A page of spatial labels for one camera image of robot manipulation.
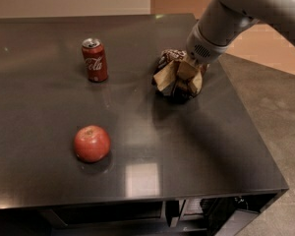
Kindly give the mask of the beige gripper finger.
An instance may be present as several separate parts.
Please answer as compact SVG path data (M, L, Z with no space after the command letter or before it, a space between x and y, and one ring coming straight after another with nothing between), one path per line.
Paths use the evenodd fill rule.
M197 95L200 93L203 86L203 76L198 70L191 72L190 78L188 79L188 91L191 95Z
M153 76L159 91L164 91L176 81L178 67L178 61L171 61Z

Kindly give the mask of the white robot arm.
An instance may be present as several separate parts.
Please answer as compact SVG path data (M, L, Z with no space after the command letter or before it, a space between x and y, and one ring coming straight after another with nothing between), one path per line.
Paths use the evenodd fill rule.
M244 30L262 21L295 46L295 0L211 0L194 25L184 50L166 49L152 77L171 96L201 91L203 74Z

